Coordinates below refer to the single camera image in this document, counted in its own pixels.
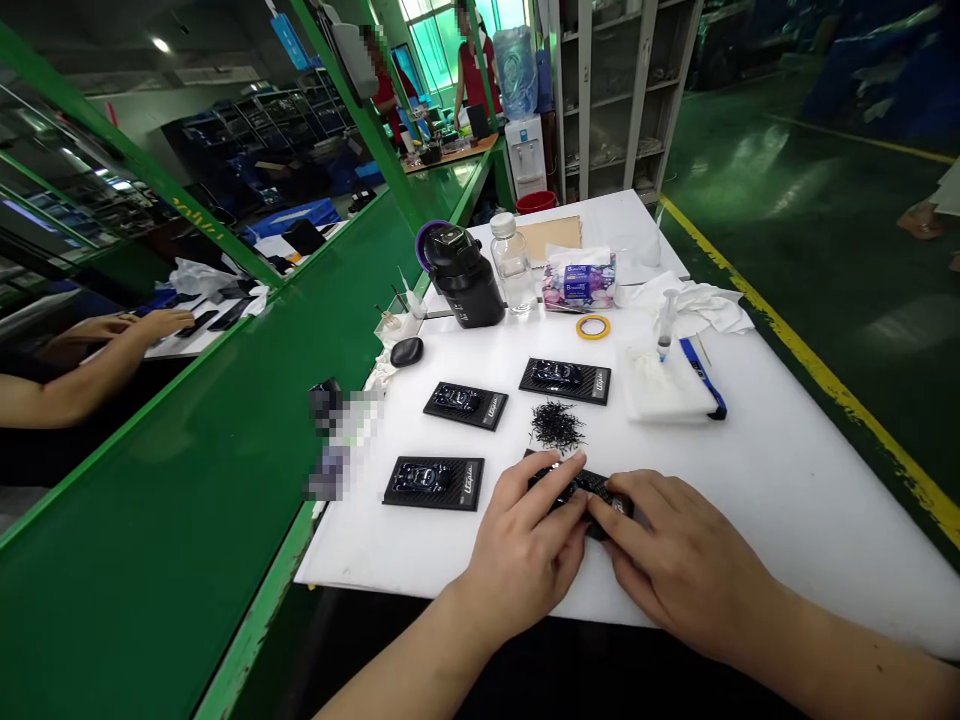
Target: cardboard sheet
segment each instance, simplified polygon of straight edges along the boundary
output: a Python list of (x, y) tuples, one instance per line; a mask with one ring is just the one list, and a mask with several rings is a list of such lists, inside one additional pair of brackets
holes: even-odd
[(527, 241), (527, 254), (534, 267), (547, 264), (547, 244), (561, 247), (583, 247), (580, 238), (580, 216), (521, 225), (517, 228)]

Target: black phone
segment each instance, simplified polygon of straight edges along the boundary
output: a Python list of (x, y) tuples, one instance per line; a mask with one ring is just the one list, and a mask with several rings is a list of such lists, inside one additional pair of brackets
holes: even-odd
[(226, 330), (227, 328), (233, 327), (233, 325), (240, 319), (240, 314), (246, 310), (247, 305), (252, 303), (255, 298), (244, 298), (232, 308), (227, 310), (219, 320), (217, 320), (213, 325), (210, 326), (210, 332), (220, 332), (221, 330)]
[(218, 310), (207, 310), (203, 315), (194, 321), (192, 328), (184, 328), (177, 333), (177, 337), (190, 337), (219, 314), (220, 312)]

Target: yellow tape roll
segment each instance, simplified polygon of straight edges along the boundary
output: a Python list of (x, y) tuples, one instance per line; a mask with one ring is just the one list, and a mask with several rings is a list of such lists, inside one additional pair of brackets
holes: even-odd
[[(587, 333), (583, 331), (583, 326), (585, 323), (590, 320), (599, 320), (603, 323), (603, 330), (598, 333)], [(600, 338), (606, 337), (610, 334), (610, 321), (607, 320), (603, 315), (584, 315), (577, 321), (577, 335), (582, 337), (584, 340), (599, 340)]]

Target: black computer mouse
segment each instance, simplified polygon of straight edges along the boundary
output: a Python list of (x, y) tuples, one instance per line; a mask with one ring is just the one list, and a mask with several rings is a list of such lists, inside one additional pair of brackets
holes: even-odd
[(418, 337), (401, 340), (390, 351), (390, 362), (394, 367), (407, 367), (420, 362), (423, 357), (423, 340)]

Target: ceiling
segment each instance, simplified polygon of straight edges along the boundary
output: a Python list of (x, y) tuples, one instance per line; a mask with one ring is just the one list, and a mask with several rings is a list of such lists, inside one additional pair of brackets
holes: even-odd
[[(293, 66), (270, 18), (263, 0), (47, 0), (0, 8), (0, 20), (91, 96), (257, 77), (282, 82), (288, 78), (276, 76), (290, 76)], [(171, 52), (157, 50), (154, 37)], [(0, 83), (9, 82), (0, 67)]]

